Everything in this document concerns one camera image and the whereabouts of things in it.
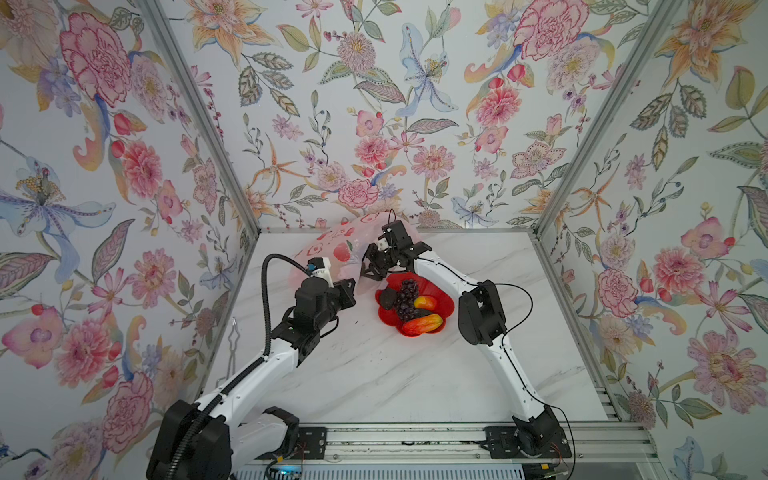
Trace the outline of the pink plastic bag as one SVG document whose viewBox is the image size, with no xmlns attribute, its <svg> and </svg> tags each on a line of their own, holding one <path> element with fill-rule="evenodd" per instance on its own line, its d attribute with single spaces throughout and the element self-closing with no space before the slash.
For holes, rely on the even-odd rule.
<svg viewBox="0 0 768 480">
<path fill-rule="evenodd" d="M 353 279 L 354 294 L 358 295 L 360 291 L 366 293 L 378 285 L 380 280 L 361 277 L 363 264 L 366 263 L 364 255 L 368 246 L 376 243 L 383 234 L 382 228 L 395 220 L 397 217 L 389 212 L 379 212 L 341 223 L 324 231 L 317 238 L 312 238 L 294 256 L 294 260 L 306 266 L 312 258 L 327 258 L 330 260 L 330 272 L 334 281 Z"/>
</svg>

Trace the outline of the dark purple toy grapes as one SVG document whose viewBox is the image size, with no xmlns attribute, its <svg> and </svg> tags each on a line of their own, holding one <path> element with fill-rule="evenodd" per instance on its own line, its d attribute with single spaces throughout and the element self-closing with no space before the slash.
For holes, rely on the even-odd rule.
<svg viewBox="0 0 768 480">
<path fill-rule="evenodd" d="M 396 293 L 394 312 L 403 323 L 415 318 L 415 301 L 420 296 L 419 285 L 415 280 L 407 279 Z"/>
</svg>

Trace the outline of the red orange toy mango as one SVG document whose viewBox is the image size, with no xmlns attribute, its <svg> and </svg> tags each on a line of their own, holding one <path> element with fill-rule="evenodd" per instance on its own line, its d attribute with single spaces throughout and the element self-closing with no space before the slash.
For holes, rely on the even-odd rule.
<svg viewBox="0 0 768 480">
<path fill-rule="evenodd" d="M 414 318 L 402 324 L 401 331 L 409 337 L 417 337 L 425 333 L 431 333 L 443 327 L 444 319 L 437 314 L 430 314 Z"/>
</svg>

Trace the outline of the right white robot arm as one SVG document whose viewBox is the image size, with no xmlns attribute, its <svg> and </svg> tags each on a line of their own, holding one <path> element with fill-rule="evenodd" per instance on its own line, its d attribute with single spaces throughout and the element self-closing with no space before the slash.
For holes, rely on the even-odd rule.
<svg viewBox="0 0 768 480">
<path fill-rule="evenodd" d="M 418 276 L 447 294 L 456 307 L 462 338 L 477 347 L 492 367 L 510 402 L 513 425 L 509 433 L 486 436 L 491 457 L 543 459 L 556 455 L 574 460 L 575 439 L 567 414 L 539 397 L 508 341 L 516 327 L 507 324 L 500 285 L 456 271 L 431 246 L 415 241 L 400 220 L 381 227 L 381 235 L 367 247 L 361 267 L 361 275 L 372 280 L 395 274 Z"/>
</svg>

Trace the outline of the red yellow toy peach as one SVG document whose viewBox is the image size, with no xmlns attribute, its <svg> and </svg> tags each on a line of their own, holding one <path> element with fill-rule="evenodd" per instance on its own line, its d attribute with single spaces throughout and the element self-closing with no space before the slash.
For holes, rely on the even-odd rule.
<svg viewBox="0 0 768 480">
<path fill-rule="evenodd" d="M 438 302 L 432 296 L 422 295 L 422 296 L 417 297 L 414 300 L 413 306 L 414 306 L 415 309 L 421 309 L 421 310 L 426 310 L 426 311 L 434 312 L 437 309 Z"/>
</svg>

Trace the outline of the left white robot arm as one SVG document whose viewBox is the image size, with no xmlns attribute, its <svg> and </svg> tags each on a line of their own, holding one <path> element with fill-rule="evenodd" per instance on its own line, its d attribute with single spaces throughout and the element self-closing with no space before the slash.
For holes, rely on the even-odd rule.
<svg viewBox="0 0 768 480">
<path fill-rule="evenodd" d="M 355 286 L 353 279 L 305 279 L 295 293 L 294 307 L 270 333 L 269 351 L 223 386 L 194 402 L 178 400 L 167 410 L 147 478 L 228 479 L 254 460 L 278 461 L 291 455 L 298 442 L 296 416 L 270 407 L 252 421 L 245 418 L 270 387 L 307 359 L 323 328 L 340 311 L 355 306 Z"/>
</svg>

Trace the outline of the dark toy avocado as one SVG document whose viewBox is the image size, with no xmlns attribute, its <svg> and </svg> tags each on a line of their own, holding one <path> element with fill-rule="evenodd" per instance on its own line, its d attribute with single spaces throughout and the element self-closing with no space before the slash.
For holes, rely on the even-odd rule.
<svg viewBox="0 0 768 480">
<path fill-rule="evenodd" d="M 392 310 L 398 301 L 398 292 L 392 288 L 379 291 L 378 302 L 384 310 Z"/>
</svg>

